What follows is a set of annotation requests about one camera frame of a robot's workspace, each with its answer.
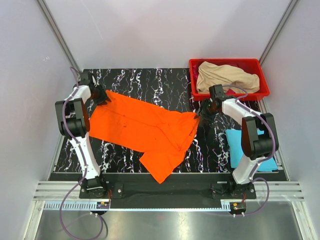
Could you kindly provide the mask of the orange t shirt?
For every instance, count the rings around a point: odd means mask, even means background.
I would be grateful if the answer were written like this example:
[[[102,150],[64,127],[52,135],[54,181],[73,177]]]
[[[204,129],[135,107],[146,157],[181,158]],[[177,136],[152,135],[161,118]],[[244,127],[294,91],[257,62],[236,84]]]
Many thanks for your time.
[[[112,91],[90,117],[90,137],[141,152],[139,161],[162,184],[180,165],[199,125],[194,112],[178,112]]]

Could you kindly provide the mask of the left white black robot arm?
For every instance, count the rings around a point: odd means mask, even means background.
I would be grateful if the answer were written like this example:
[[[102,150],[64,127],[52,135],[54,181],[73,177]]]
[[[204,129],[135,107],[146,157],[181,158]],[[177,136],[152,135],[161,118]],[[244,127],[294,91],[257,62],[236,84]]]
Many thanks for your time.
[[[92,100],[96,105],[103,106],[111,100],[93,73],[80,72],[78,76],[71,94],[54,105],[58,129],[60,134],[70,141],[81,166],[79,197],[101,199],[108,195],[108,184],[91,147],[91,126],[86,102]]]

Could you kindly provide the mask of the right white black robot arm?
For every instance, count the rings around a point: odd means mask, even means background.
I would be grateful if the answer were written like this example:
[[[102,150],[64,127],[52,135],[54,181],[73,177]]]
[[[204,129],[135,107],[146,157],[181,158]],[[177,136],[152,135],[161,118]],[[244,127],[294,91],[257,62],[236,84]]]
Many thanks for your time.
[[[213,122],[217,113],[223,113],[241,126],[243,155],[226,186],[217,191],[220,195],[227,194],[236,199],[250,189],[261,163],[274,157],[279,149],[279,141],[271,113],[261,113],[243,104],[240,99],[247,97],[247,92],[236,98],[227,95],[223,87],[221,84],[209,87],[210,98],[201,102],[196,117],[201,124],[209,123]]]

